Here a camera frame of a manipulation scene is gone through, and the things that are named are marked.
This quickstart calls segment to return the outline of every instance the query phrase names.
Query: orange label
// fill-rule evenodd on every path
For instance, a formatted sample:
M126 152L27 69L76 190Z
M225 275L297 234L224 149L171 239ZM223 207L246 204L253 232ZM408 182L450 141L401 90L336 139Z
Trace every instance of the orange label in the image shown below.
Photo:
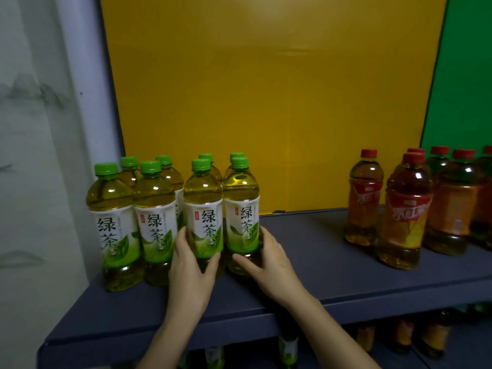
M422 333L422 340L430 347L439 351L444 351L450 330L451 328L449 326L438 324L427 325Z
M357 337L355 340L360 347L366 352L372 350L372 345L374 344L374 333L376 331L375 326L359 326L357 328Z
M419 248L426 226L432 195L406 195L386 192L382 238L404 248Z
M409 346L412 344L413 329L414 324L412 322L399 319L393 339L404 346Z
M382 182L350 180L348 222L362 228L376 224Z
M489 179L487 185L478 190L473 219L476 221L485 221L492 225L492 179Z
M440 232L468 235L477 193L477 186L456 186L437 182L429 209L428 226Z

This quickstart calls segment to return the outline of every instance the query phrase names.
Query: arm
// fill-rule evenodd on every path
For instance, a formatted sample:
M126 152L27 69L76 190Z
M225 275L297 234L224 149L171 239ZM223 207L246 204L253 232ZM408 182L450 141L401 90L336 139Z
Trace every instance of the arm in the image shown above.
M233 259L257 282L263 292L286 308L303 330L322 367L378 369L372 358L328 314L301 284L282 246L265 228L263 268L239 254Z
M219 259L215 254L202 274L186 241L186 228L180 230L169 270L166 316L137 369L176 369L209 303Z

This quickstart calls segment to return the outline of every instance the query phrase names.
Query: hand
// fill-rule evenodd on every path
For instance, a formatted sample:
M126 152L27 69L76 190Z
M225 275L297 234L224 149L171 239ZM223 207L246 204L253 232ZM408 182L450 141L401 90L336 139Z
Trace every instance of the hand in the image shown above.
M296 300L307 294L307 291L299 281L282 246L264 227L261 227L261 231L263 268L239 254L233 254L232 258L253 277L268 297L289 310Z
M183 323L193 324L194 329L209 303L220 253L210 259L205 273L202 273L186 241L186 230L186 227L182 228L176 236L169 270L169 299L165 320L179 318Z

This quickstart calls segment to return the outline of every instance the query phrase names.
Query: green panel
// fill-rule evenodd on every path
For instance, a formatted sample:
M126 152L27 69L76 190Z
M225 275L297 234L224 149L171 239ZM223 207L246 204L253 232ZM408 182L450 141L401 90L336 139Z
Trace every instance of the green panel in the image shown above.
M449 0L422 147L492 144L492 0Z

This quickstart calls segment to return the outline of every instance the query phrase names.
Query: yellow wall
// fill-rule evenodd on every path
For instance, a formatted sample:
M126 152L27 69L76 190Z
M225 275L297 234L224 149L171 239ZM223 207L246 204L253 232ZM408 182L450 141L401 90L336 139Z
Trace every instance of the yellow wall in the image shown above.
M244 151L261 213L346 207L418 147L446 0L101 0L127 155Z

